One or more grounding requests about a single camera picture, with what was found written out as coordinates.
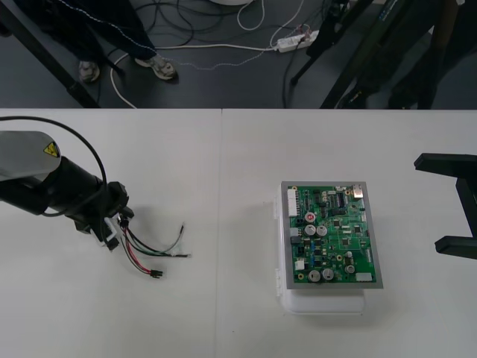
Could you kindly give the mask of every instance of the black bracket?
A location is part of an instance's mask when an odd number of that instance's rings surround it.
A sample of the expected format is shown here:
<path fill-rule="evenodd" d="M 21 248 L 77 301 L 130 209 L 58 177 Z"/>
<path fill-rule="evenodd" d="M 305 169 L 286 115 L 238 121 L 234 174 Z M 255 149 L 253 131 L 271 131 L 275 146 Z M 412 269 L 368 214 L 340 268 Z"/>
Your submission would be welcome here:
<path fill-rule="evenodd" d="M 424 153 L 414 162 L 416 170 L 457 178 L 461 199 L 473 237 L 445 236 L 435 243 L 439 254 L 477 260 L 477 156 Z"/>

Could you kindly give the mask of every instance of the microchip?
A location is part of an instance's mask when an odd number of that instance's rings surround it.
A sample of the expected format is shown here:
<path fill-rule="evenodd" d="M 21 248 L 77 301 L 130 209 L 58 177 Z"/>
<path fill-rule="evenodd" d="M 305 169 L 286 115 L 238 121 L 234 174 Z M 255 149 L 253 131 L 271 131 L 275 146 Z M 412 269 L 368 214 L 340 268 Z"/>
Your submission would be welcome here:
<path fill-rule="evenodd" d="M 291 244 L 300 244 L 301 243 L 301 237 L 291 236 L 290 237 L 290 242 L 291 242 Z"/>

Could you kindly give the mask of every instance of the white shoe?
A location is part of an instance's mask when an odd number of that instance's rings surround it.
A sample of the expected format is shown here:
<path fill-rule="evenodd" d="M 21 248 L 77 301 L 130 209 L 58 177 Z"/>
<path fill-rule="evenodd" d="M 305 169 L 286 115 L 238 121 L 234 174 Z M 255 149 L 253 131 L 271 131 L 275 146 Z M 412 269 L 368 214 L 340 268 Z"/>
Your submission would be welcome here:
<path fill-rule="evenodd" d="M 168 81 L 177 76 L 175 68 L 158 54 L 149 60 L 138 60 L 137 58 L 134 60 L 142 67 L 151 68 L 161 80 Z"/>
<path fill-rule="evenodd" d="M 101 71 L 96 62 L 80 61 L 80 80 L 85 84 L 92 84 L 99 78 Z"/>

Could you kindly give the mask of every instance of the white connector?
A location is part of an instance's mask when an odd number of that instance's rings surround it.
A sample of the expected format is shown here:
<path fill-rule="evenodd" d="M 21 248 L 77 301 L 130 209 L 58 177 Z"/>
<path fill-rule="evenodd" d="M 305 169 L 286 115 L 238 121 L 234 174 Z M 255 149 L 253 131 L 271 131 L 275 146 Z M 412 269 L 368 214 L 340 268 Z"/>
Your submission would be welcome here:
<path fill-rule="evenodd" d="M 297 191 L 294 189 L 288 189 L 286 194 L 288 199 L 288 216 L 291 218 L 298 216 Z"/>
<path fill-rule="evenodd" d="M 313 31 L 312 35 L 310 36 L 309 39 L 303 41 L 298 48 L 304 48 L 310 46 L 313 41 L 316 40 L 316 37 L 318 36 L 319 30 Z M 293 51 L 297 48 L 297 45 L 299 41 L 304 37 L 305 35 L 297 35 L 297 36 L 292 36 L 292 37 L 286 37 L 285 39 L 280 39 L 277 41 L 277 49 L 281 53 L 283 52 L 289 52 Z"/>

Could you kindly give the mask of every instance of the capacitor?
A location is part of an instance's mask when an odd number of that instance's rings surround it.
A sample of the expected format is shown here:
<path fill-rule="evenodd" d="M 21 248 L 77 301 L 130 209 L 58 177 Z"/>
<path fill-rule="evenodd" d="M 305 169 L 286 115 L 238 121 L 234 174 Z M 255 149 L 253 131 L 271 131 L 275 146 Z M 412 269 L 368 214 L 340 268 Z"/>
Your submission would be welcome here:
<path fill-rule="evenodd" d="M 354 274 L 355 273 L 355 266 L 353 265 L 348 265 L 344 268 L 345 272 L 348 274 Z"/>
<path fill-rule="evenodd" d="M 328 229 L 326 229 L 326 226 L 320 225 L 320 226 L 317 226 L 316 233 L 318 234 L 318 236 L 323 237 L 328 234 Z"/>
<path fill-rule="evenodd" d="M 316 227 L 313 225 L 306 225 L 305 226 L 305 234 L 308 236 L 313 236 L 316 234 Z"/>
<path fill-rule="evenodd" d="M 316 220 L 316 215 L 315 215 L 314 213 L 308 212 L 308 213 L 306 213 L 306 215 L 305 215 L 305 220 L 306 220 L 306 222 L 309 222 L 309 223 L 315 222 L 315 220 Z"/>
<path fill-rule="evenodd" d="M 335 273 L 333 272 L 332 269 L 330 268 L 325 268 L 323 272 L 321 272 L 321 276 L 327 281 L 331 281 L 333 277 L 335 276 Z"/>
<path fill-rule="evenodd" d="M 320 272 L 318 272 L 316 270 L 310 271 L 310 273 L 308 274 L 308 279 L 311 282 L 318 282 L 321 279 Z"/>

